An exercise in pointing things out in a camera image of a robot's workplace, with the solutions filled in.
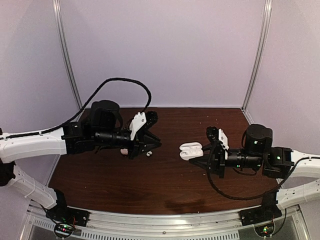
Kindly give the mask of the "white clip-on earbud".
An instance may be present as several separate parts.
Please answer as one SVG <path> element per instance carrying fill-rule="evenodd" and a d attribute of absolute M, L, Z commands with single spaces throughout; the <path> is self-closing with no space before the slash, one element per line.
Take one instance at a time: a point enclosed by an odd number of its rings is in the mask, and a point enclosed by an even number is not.
<path fill-rule="evenodd" d="M 153 154 L 152 151 L 148 151 L 148 152 L 146 153 L 146 156 L 147 156 L 147 157 L 150 157 L 152 154 Z"/>

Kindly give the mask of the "white oval charging case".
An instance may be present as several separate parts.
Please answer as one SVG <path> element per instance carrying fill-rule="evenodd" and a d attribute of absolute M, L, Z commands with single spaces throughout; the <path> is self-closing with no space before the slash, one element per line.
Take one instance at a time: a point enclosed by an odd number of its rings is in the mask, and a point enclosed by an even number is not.
<path fill-rule="evenodd" d="M 193 158 L 202 157 L 204 152 L 203 146 L 199 142 L 187 142 L 179 146 L 179 156 L 182 160 L 188 161 Z"/>

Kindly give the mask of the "pink earbud charging case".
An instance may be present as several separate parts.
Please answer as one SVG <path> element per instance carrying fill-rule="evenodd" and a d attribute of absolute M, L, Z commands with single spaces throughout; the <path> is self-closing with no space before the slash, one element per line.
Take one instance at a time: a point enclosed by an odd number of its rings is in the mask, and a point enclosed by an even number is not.
<path fill-rule="evenodd" d="M 120 153 L 124 156 L 127 156 L 128 155 L 128 150 L 126 148 L 123 148 L 120 150 Z"/>

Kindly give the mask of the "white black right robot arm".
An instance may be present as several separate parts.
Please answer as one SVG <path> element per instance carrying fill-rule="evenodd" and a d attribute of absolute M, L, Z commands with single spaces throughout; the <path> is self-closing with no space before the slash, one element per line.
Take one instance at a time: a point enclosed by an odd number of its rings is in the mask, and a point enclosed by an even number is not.
<path fill-rule="evenodd" d="M 180 157 L 204 169 L 211 187 L 227 199 L 250 201 L 271 197 L 271 200 L 257 208 L 259 220 L 268 220 L 276 212 L 276 207 L 284 210 L 320 198 L 319 155 L 288 147 L 273 147 L 272 129 L 261 124 L 249 125 L 242 135 L 240 148 L 230 148 L 225 132 L 215 126 L 206 129 L 206 137 L 209 144 L 205 146 L 198 142 L 181 145 Z M 226 168 L 232 168 L 239 174 L 244 169 L 251 169 L 254 173 L 261 171 L 263 176 L 281 181 L 255 196 L 231 196 L 219 189 L 212 180 L 212 175 L 222 179 Z"/>

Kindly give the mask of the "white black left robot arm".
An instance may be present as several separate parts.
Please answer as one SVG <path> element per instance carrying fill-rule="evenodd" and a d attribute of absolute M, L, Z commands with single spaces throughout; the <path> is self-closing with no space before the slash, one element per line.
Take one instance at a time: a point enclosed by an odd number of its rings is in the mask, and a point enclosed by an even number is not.
<path fill-rule="evenodd" d="M 46 155 L 76 155 L 93 150 L 120 149 L 133 159 L 151 154 L 161 140 L 149 129 L 158 121 L 155 111 L 138 112 L 129 128 L 123 128 L 120 106 L 110 100 L 92 103 L 82 121 L 64 123 L 55 130 L 24 132 L 0 136 L 0 185 L 12 186 L 25 198 L 42 205 L 61 222 L 72 218 L 64 194 L 24 173 L 16 160 Z"/>

